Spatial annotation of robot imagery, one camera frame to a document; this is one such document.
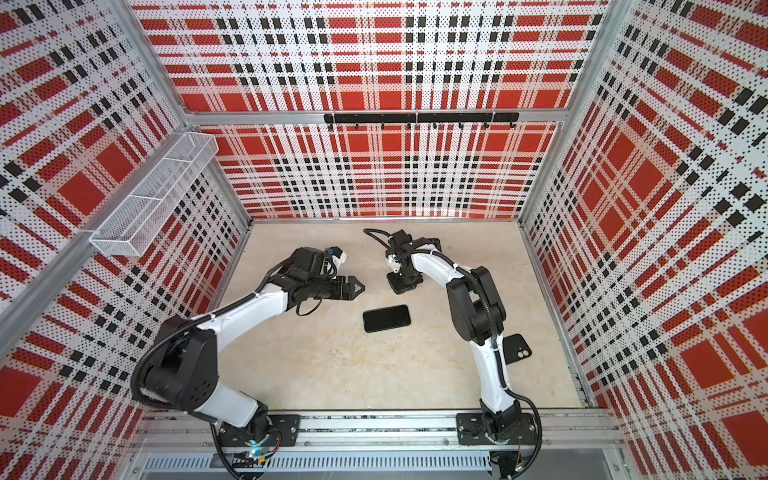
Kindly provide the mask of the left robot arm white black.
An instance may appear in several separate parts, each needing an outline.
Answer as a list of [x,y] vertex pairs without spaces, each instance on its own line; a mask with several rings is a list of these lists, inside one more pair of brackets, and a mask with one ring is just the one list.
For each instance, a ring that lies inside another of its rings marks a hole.
[[346,260],[346,252],[338,246],[300,247],[268,270],[244,297],[192,319],[179,315],[167,319],[133,370],[133,399],[210,423],[248,426],[265,407],[220,380],[219,354],[245,333],[307,300],[356,299],[365,286],[356,277],[339,273]]

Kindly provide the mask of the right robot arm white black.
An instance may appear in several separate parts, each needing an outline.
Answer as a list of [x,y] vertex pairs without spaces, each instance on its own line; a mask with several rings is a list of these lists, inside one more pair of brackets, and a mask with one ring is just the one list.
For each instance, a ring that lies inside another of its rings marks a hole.
[[387,280],[397,294],[415,289],[426,277],[445,288],[453,326],[473,352],[484,413],[499,417],[518,408],[502,352],[506,311],[490,272],[462,266],[440,250],[437,239],[415,239],[403,230],[388,236],[386,259]]

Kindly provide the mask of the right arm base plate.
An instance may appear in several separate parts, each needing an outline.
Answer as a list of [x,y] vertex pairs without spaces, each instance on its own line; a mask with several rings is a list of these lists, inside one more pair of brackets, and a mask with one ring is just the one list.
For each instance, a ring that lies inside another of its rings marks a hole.
[[487,413],[456,415],[458,441],[463,446],[535,445],[538,431],[529,413],[499,418]]

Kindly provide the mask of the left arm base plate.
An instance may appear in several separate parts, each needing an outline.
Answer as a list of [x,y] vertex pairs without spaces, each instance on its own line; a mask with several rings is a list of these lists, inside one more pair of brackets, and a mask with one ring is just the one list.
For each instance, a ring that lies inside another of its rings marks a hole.
[[245,427],[223,422],[217,430],[222,447],[293,447],[296,445],[301,416],[266,414],[255,417]]

